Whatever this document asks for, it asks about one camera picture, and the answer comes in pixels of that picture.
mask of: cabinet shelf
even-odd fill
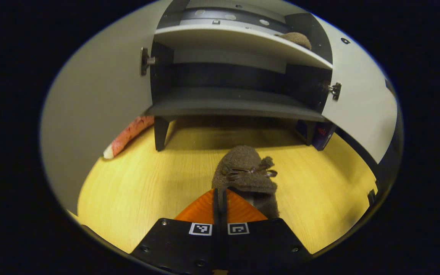
[[[325,121],[290,96],[228,87],[175,87],[155,100],[147,115],[246,115]]]
[[[212,24],[159,28],[155,42],[172,49],[221,49],[269,56],[288,64],[332,70],[332,64],[310,50],[258,30]]]

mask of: open cabinet door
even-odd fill
[[[171,0],[125,16],[86,42],[51,86],[40,120],[40,151],[58,200],[77,214],[79,192],[103,150],[152,105],[140,49],[152,39]]]
[[[322,115],[351,135],[380,163],[396,126],[397,102],[376,61],[351,37],[315,16],[332,48],[332,81],[339,99],[329,94]]]

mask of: screw hole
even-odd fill
[[[204,267],[206,265],[206,262],[203,260],[198,260],[195,264],[197,267]]]

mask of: light wooden surface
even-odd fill
[[[235,120],[236,127],[228,124]],[[324,151],[302,145],[288,121],[251,117],[180,118],[157,152],[154,128],[113,160],[100,158],[78,202],[79,221],[130,253],[159,218],[174,218],[210,190],[220,159],[234,146],[273,158],[283,218],[309,252],[344,235],[368,208],[375,177],[336,134]]]

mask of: door hinge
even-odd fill
[[[332,99],[337,101],[339,99],[339,96],[341,94],[341,87],[342,84],[340,84],[339,82],[337,82],[335,85],[333,86],[328,86],[328,90],[331,94],[333,94]]]
[[[156,60],[155,57],[149,57],[148,49],[144,47],[140,49],[140,56],[142,57],[140,60],[140,75],[145,76],[147,74],[147,68],[150,65],[154,65]]]

